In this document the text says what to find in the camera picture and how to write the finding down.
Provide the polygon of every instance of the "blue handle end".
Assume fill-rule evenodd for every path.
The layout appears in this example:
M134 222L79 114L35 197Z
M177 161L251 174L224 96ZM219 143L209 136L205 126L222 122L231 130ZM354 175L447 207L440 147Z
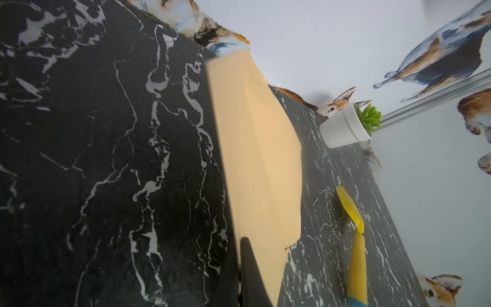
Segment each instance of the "blue handle end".
M364 303L360 302L357 299L351 298L351 297L348 297L348 302L350 303L350 307L351 306L353 306L353 307L367 307L367 305L365 305Z

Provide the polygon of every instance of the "white wall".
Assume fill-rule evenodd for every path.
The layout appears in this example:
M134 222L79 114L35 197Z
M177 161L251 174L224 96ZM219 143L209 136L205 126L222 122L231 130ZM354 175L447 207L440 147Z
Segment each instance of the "white wall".
M424 86L397 81L373 89L373 84L479 0L196 2L219 24L250 41L252 57L270 84L297 92L312 104L332 101L356 86L352 101L372 99L387 114ZM484 45L491 57L490 33Z
M491 175L477 166L491 151L465 129L458 100L382 129L374 176L409 258L428 277L459 275L459 307L491 302Z

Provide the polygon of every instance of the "green succulent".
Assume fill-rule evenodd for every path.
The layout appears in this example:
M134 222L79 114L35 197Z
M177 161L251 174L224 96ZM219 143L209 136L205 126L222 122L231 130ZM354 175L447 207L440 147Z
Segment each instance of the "green succulent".
M374 132L378 127L380 127L380 121L382 120L382 113L377 111L375 106L369 104L363 112L358 106L356 106L356 113L361 121L361 124L366 131Z

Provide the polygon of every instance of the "marble surface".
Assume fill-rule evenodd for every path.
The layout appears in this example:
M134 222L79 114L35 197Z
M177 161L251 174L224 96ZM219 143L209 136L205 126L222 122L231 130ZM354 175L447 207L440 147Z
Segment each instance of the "marble surface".
M205 306L231 229L203 62L118 0L0 2L0 306ZM279 306L343 306L366 219L369 305L425 306L361 148L280 92L304 147Z

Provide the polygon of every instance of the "corgi illustration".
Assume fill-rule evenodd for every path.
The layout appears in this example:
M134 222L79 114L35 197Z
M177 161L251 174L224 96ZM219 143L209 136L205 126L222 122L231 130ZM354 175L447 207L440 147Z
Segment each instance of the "corgi illustration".
M491 144L491 88L463 98L457 109L464 117L467 130L475 135L484 131L484 136ZM477 165L491 175L491 152L479 159Z
M302 99L302 97L300 97L298 94L296 94L290 90L287 90L287 89L281 88L281 87L276 87L276 86L274 86L273 88L276 90L279 90L283 94L285 94L285 95L289 96L290 98L300 102L301 104L308 106L309 108L311 108L315 112L317 112L320 115L325 116L327 118L329 118L330 116L333 116L336 112L342 110L345 106L347 106L348 103L350 103L351 95L353 95L353 93L356 90L356 86L354 86L354 87L350 88L349 90L345 91L344 93L342 93L341 95L339 95L339 97L336 98L332 103L329 103L329 104L324 103L322 106L318 107L315 105L311 105L310 103L307 103L305 100ZM371 102L371 100L366 100L366 101L357 102L356 104L359 107L362 107L362 106L364 106L370 102Z
M405 102L467 78L481 65L479 49L490 29L491 0L483 0L416 46L397 71L388 72L386 80L373 88L396 80L427 85L421 92L401 100Z
M429 307L456 307L455 295L462 287L463 280L457 275L439 275L427 278L418 276L418 281Z
M200 10L194 0L126 1L219 56L249 49L245 37L220 26Z

